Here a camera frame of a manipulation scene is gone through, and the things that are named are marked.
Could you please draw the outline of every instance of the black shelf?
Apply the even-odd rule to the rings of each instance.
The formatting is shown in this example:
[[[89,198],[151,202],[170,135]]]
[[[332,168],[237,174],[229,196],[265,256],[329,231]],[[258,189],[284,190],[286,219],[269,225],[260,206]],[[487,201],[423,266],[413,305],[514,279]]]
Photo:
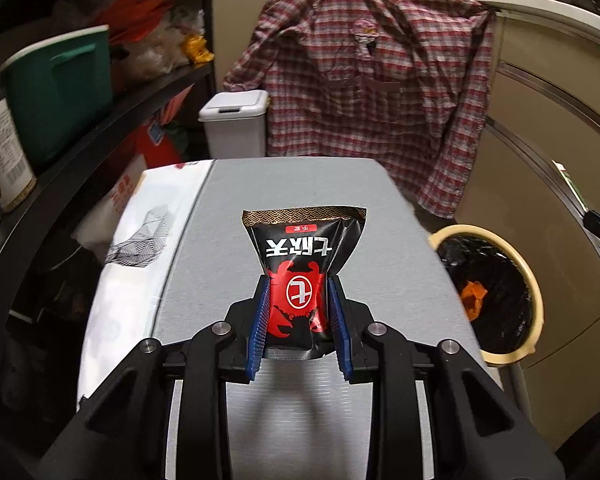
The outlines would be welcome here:
[[[5,324],[34,256],[78,190],[116,147],[186,87],[212,77],[212,63],[185,66],[114,102],[110,114],[38,177],[31,195],[0,222],[0,355]]]

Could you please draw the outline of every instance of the jar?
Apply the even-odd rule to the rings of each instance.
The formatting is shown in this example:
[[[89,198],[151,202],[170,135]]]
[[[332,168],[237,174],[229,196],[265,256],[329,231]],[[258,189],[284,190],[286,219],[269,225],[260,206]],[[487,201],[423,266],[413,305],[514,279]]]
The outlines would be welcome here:
[[[0,208],[8,213],[33,191],[36,177],[22,151],[4,88],[0,83]]]

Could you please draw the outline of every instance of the circular logo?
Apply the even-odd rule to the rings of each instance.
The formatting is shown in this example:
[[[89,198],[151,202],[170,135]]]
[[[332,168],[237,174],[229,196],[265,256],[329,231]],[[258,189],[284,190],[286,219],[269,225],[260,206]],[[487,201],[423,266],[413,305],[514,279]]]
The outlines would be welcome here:
[[[300,310],[311,301],[311,282],[304,276],[294,276],[286,286],[286,300],[293,308]]]

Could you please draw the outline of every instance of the bin handle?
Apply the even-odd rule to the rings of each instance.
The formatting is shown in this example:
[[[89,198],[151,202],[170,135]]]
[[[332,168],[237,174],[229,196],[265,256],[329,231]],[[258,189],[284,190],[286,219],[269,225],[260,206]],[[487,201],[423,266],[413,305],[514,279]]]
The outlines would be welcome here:
[[[95,43],[79,46],[77,48],[74,48],[73,50],[67,50],[66,52],[63,52],[62,54],[53,56],[49,60],[49,62],[54,66],[59,65],[61,63],[70,61],[70,60],[74,59],[75,57],[81,56],[82,54],[88,54],[89,52],[94,52],[95,50],[96,50]]]

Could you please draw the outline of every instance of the barcode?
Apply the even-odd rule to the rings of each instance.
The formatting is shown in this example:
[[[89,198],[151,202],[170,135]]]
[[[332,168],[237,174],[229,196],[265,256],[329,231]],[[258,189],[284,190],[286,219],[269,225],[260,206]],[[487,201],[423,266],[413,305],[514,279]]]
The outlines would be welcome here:
[[[9,185],[12,186],[13,183],[18,180],[24,170],[27,169],[27,161],[24,160],[24,157],[20,159],[20,161],[11,169],[9,173],[7,173],[7,180],[9,181]]]

